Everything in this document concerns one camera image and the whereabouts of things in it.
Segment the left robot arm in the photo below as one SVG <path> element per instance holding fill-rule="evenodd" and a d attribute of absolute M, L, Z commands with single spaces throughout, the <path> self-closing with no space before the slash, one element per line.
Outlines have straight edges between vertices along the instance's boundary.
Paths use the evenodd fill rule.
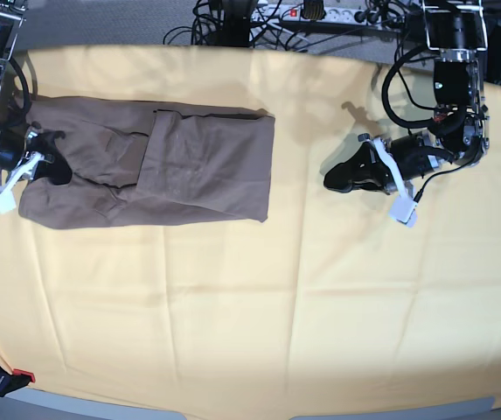
<path fill-rule="evenodd" d="M 489 149 L 488 109 L 480 56 L 488 48 L 484 8 L 479 1 L 423 1 L 401 19 L 402 34 L 394 62 L 380 89 L 386 115 L 407 135 L 387 139 L 377 148 L 368 135 L 359 136 L 358 151 L 324 176 L 324 187 L 337 193 L 357 190 L 405 193 L 420 201 L 412 180 L 429 183 L 476 165 Z M 389 88 L 401 69 L 432 59 L 435 105 L 426 119 L 406 120 L 391 105 Z"/>

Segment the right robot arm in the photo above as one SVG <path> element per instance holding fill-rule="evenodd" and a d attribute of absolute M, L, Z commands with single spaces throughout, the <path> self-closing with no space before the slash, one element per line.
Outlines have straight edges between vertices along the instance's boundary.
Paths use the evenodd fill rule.
<path fill-rule="evenodd" d="M 16 175 L 27 164 L 21 180 L 49 179 L 55 185 L 71 180 L 72 170 L 57 150 L 61 131 L 44 130 L 27 121 L 32 95 L 23 68 L 13 57 L 28 10 L 26 1 L 0 1 L 0 187 L 4 173 Z"/>

